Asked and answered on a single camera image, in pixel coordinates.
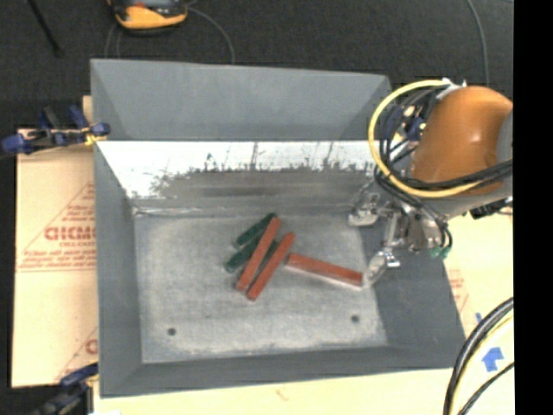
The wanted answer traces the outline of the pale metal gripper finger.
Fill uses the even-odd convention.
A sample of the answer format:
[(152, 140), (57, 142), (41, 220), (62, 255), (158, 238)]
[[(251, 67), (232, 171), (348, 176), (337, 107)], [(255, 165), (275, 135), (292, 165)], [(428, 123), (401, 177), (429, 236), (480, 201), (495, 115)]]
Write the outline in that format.
[(365, 268), (364, 286), (373, 286), (388, 270), (398, 269), (400, 266), (401, 262), (392, 250), (376, 251)]
[(347, 217), (350, 227), (370, 227), (378, 220), (378, 203), (380, 194), (363, 191), (353, 202), (352, 210)]

